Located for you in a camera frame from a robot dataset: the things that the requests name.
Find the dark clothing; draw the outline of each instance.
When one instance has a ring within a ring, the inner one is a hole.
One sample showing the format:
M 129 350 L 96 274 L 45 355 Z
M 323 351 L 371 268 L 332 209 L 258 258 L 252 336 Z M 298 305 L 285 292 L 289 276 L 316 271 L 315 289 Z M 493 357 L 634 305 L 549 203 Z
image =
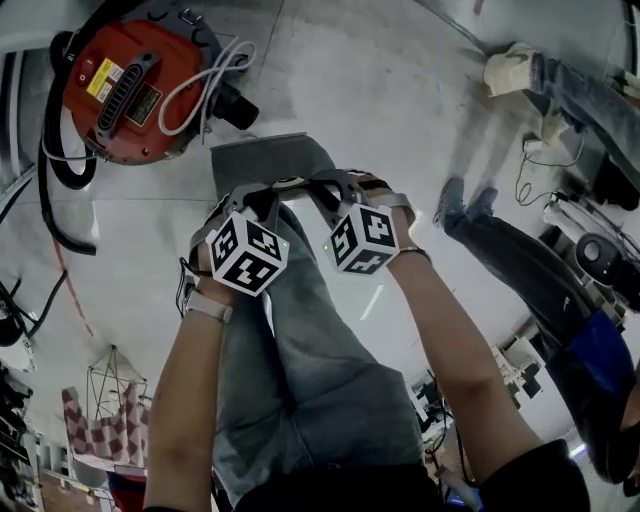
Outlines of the dark clothing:
M 488 512 L 590 510 L 584 479 L 564 441 L 544 445 L 499 469 L 482 485 L 480 495 Z M 236 511 L 443 509 L 425 468 L 409 465 L 314 469 L 274 478 L 242 498 Z

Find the pant leg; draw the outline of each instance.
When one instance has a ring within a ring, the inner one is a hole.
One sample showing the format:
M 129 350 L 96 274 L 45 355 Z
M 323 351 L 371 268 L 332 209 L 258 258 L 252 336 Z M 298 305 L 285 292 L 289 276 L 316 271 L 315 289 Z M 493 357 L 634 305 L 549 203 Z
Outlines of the pant leg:
M 402 375 L 379 364 L 343 322 L 285 207 L 276 231 L 290 244 L 287 269 L 269 288 L 276 343 L 314 464 L 419 462 L 420 430 Z
M 593 129 L 611 159 L 640 190 L 640 111 L 608 85 L 537 53 L 531 88 Z
M 272 476 L 310 465 L 260 298 L 237 299 L 225 330 L 218 384 L 214 469 L 235 507 Z
M 575 276 L 550 249 L 501 219 L 466 215 L 447 223 L 447 235 L 464 245 L 489 272 L 516 292 L 538 320 L 568 344 L 596 308 Z

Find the shoe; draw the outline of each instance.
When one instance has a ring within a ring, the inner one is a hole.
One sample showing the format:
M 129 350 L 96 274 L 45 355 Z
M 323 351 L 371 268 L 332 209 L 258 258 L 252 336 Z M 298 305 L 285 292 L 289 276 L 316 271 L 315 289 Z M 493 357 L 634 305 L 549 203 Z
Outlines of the shoe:
M 507 53 L 494 55 L 484 68 L 489 96 L 501 96 L 531 87 L 531 63 L 538 53 L 524 43 L 515 43 Z
M 467 208 L 467 217 L 475 220 L 482 215 L 493 215 L 493 203 L 498 198 L 498 191 L 493 187 L 487 187 L 476 200 Z
M 541 137 L 547 146 L 557 146 L 563 133 L 571 128 L 560 107 L 551 105 L 542 120 Z
M 459 177 L 451 178 L 440 193 L 433 224 L 444 229 L 447 218 L 464 215 L 464 210 L 464 180 Z

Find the wrist strap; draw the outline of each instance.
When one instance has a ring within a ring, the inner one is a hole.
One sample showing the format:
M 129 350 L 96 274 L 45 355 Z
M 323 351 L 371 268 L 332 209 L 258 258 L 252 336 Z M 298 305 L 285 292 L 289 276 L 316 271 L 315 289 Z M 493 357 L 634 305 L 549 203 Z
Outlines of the wrist strap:
M 421 249 L 420 247 L 416 247 L 414 245 L 411 245 L 409 247 L 403 247 L 402 249 L 400 249 L 400 252 L 398 253 L 398 256 L 400 256 L 401 254 L 406 253 L 406 252 L 415 252 L 416 254 L 420 254 L 421 256 L 424 256 L 425 258 L 427 258 L 427 261 L 429 263 L 432 263 L 431 256 L 429 256 L 427 251 L 425 251 L 424 249 Z

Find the grey floor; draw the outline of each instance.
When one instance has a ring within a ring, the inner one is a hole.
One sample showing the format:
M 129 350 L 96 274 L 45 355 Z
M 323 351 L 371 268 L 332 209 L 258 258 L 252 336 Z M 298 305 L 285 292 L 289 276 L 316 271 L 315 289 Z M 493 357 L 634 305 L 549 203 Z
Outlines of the grey floor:
M 487 341 L 507 339 L 527 318 L 524 305 L 431 224 L 442 185 L 462 174 L 467 199 L 491 181 L 501 193 L 498 215 L 533 235 L 544 228 L 543 203 L 521 208 L 514 199 L 520 141 L 539 129 L 540 119 L 524 96 L 486 97 L 477 45 L 486 50 L 520 39 L 598 74 L 622 19 L 621 7 L 610 0 L 396 0 L 393 8 L 384 0 L 217 0 L 195 7 L 214 30 L 256 43 L 260 55 L 242 89 L 261 116 L 246 133 L 216 124 L 205 146 L 194 142 L 179 160 L 141 168 L 101 164 L 86 191 L 52 187 L 60 224 L 98 245 L 95 258 L 62 251 L 78 303 L 63 288 L 35 339 L 38 369 L 20 377 L 36 391 L 31 420 L 59 442 L 60 390 L 77 386 L 83 396 L 86 368 L 109 344 L 120 348 L 153 391 L 179 321 L 173 304 L 177 258 L 185 255 L 216 193 L 209 147 L 227 142 L 306 131 L 337 166 L 369 170 L 406 192 L 418 211 L 416 241 L 432 254 Z M 616 39 L 612 62 L 623 63 L 627 41 L 624 34 Z M 49 80 L 46 56 L 29 55 L 21 136 L 31 156 Z M 594 143 L 577 172 L 589 175 L 598 163 Z M 547 169 L 525 171 L 536 193 L 557 180 Z M 319 215 L 305 200 L 293 208 L 319 248 L 328 236 Z M 640 233 L 637 217 L 628 219 L 627 228 Z M 35 184 L 0 227 L 0 240 L 0 278 L 10 285 L 22 275 L 18 300 L 38 313 L 60 269 Z M 395 284 L 388 276 L 339 276 L 324 258 L 319 254 L 336 306 L 363 344 L 407 382 L 421 376 L 427 362 Z M 638 357 L 640 325 L 634 322 L 627 341 Z M 544 374 L 542 379 L 544 392 L 523 414 L 551 439 L 572 423 L 557 390 Z

